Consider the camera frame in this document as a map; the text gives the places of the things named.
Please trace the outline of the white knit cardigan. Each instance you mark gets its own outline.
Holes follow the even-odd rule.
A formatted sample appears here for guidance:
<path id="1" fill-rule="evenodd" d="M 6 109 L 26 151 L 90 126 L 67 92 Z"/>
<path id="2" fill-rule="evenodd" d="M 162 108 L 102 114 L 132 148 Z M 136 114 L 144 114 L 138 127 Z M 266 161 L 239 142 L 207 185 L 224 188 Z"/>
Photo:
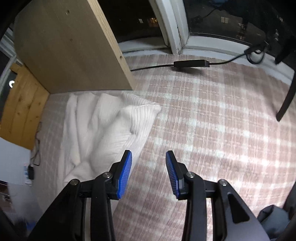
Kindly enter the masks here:
<path id="1" fill-rule="evenodd" d="M 125 150 L 138 160 L 159 104 L 132 93 L 71 94 L 65 111 L 57 183 L 91 180 L 121 159 Z"/>

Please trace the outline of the blue puffer jacket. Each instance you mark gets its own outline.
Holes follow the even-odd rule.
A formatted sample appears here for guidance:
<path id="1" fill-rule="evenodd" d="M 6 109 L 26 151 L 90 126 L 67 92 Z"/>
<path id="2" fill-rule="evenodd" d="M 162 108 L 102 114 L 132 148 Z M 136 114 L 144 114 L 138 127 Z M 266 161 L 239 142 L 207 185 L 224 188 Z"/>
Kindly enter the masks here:
<path id="1" fill-rule="evenodd" d="M 275 205 L 270 205 L 262 209 L 257 219 L 270 240 L 276 240 L 290 222 L 288 213 Z"/>

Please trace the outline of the pine wood board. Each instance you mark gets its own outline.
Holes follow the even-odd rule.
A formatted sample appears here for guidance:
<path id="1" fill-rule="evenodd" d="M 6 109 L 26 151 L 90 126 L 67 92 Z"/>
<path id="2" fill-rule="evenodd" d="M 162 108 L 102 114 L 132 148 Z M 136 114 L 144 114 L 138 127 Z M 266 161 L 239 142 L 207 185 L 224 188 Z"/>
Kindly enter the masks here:
<path id="1" fill-rule="evenodd" d="M 13 63 L 15 83 L 4 105 L 1 118 L 1 138 L 32 150 L 35 135 L 49 92 L 25 66 Z"/>

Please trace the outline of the black chair leg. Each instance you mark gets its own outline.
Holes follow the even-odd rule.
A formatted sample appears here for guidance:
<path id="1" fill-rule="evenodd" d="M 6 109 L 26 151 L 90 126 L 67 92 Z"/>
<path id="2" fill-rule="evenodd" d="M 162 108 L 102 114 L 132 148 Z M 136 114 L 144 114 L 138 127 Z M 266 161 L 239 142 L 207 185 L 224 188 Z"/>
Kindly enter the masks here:
<path id="1" fill-rule="evenodd" d="M 280 110 L 278 111 L 278 113 L 276 114 L 276 120 L 278 122 L 281 121 L 281 119 L 283 118 L 283 116 L 285 115 L 287 109 L 289 108 L 294 96 L 295 96 L 295 92 L 296 92 L 296 73 L 294 72 L 293 78 L 292 78 L 292 82 L 290 85 L 290 88 L 287 92 L 287 95 L 285 97 L 285 100 L 280 108 Z"/>

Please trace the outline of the light wood cabinet panel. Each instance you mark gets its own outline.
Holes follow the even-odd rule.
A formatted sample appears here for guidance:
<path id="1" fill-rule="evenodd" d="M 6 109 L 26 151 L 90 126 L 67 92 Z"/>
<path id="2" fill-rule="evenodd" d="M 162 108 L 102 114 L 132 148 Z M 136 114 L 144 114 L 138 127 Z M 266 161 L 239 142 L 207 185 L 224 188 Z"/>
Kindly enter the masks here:
<path id="1" fill-rule="evenodd" d="M 51 94 L 137 85 L 98 1 L 31 1 L 16 17 L 14 46 Z"/>

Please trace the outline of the black wall plug charger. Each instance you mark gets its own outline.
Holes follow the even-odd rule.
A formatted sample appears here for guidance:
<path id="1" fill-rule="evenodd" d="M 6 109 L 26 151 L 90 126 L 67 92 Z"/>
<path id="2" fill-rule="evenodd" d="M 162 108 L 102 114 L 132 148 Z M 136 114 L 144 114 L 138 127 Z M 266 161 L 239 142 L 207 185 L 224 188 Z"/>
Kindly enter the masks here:
<path id="1" fill-rule="evenodd" d="M 27 172 L 28 172 L 28 179 L 29 180 L 34 180 L 34 176 L 35 176 L 34 167 L 29 165 L 28 168 L 27 168 Z"/>

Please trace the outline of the white window frame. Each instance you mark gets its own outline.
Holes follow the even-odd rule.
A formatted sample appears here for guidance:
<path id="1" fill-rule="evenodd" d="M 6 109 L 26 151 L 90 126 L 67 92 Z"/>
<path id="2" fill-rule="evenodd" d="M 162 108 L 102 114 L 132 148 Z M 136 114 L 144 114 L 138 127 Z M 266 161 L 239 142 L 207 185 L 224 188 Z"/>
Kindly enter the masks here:
<path id="1" fill-rule="evenodd" d="M 247 46 L 213 37 L 190 36 L 182 1 L 150 1 L 163 39 L 145 38 L 119 43 L 125 55 L 132 52 L 159 53 L 169 45 L 173 54 L 187 54 L 225 60 L 241 54 Z"/>

